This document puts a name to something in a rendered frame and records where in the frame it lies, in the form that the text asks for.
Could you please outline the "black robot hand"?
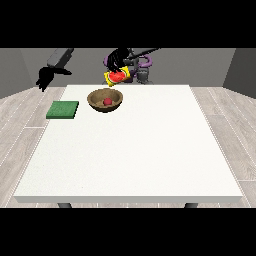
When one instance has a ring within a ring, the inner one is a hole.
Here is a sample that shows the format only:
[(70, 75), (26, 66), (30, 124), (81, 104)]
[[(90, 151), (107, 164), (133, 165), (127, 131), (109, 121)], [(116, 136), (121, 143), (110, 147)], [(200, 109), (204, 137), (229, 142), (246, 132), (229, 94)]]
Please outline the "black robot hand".
[(109, 56), (107, 60), (107, 67), (112, 72), (120, 72), (122, 67), (128, 66), (132, 63), (128, 59), (130, 51), (128, 48), (117, 48)]
[(71, 75), (72, 72), (64, 68), (43, 67), (39, 70), (39, 78), (36, 84), (44, 91), (54, 79), (55, 74)]

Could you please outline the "green square pad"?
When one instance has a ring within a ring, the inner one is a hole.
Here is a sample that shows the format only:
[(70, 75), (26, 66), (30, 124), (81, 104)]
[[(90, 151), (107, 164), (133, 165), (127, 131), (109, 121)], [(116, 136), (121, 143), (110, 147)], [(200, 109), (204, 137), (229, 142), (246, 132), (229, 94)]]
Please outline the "green square pad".
[(46, 114), (46, 118), (73, 119), (78, 106), (78, 101), (54, 101)]

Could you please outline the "brown wooden bowl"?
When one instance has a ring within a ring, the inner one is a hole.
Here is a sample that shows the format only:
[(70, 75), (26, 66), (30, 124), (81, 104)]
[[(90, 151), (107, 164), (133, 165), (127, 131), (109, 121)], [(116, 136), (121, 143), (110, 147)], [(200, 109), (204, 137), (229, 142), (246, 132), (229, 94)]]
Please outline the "brown wooden bowl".
[(108, 113), (116, 110), (123, 101), (123, 94), (115, 89), (103, 88), (92, 91), (87, 101), (98, 112)]

